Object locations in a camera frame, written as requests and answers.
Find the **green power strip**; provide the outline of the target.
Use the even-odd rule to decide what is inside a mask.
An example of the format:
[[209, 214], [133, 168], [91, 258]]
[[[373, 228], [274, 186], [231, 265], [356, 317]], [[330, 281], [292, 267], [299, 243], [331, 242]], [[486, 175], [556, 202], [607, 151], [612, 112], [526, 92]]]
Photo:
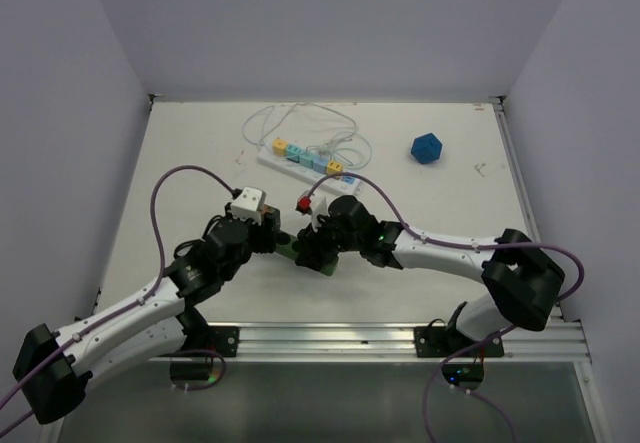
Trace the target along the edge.
[[[296, 265], [298, 265], [297, 260], [299, 259], [299, 250], [300, 244], [297, 238], [289, 233], [279, 231], [276, 236], [276, 246], [275, 253], [287, 258], [288, 260], [293, 261]], [[308, 269], [312, 269], [318, 273], [321, 273], [325, 276], [332, 276], [336, 270], [338, 264], [338, 259], [335, 258], [331, 262], [325, 263], [323, 266], [318, 267], [308, 266]]]

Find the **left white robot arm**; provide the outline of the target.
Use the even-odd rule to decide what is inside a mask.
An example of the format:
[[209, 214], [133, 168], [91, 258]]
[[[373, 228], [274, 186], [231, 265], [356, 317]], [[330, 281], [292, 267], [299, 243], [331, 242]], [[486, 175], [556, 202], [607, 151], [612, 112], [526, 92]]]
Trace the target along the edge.
[[197, 305], [253, 255], [274, 252], [279, 231], [278, 209], [261, 204], [250, 212], [230, 203], [138, 292], [57, 330], [32, 328], [12, 370], [30, 416], [53, 423], [74, 411], [91, 385], [149, 358], [208, 354], [208, 325]]

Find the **blue plug adapter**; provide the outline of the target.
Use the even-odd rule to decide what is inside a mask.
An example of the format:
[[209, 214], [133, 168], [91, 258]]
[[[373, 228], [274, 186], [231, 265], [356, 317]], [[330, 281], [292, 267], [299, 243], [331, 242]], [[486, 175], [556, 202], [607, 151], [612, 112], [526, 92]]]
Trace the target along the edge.
[[440, 159], [442, 142], [433, 133], [424, 134], [414, 139], [410, 154], [420, 164], [430, 164]]

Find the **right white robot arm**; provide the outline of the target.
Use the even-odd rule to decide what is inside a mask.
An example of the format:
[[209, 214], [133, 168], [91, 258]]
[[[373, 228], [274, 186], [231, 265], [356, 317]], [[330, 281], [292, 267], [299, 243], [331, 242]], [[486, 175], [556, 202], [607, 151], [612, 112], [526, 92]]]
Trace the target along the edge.
[[301, 197], [298, 212], [311, 218], [298, 233], [297, 265], [321, 271], [340, 254], [355, 252], [379, 268], [426, 269], [475, 281], [486, 295], [461, 303], [426, 340], [440, 355], [468, 355], [482, 340], [511, 327], [540, 332], [564, 283], [564, 271], [522, 232], [449, 242], [400, 221], [377, 219], [354, 196], [333, 202]]

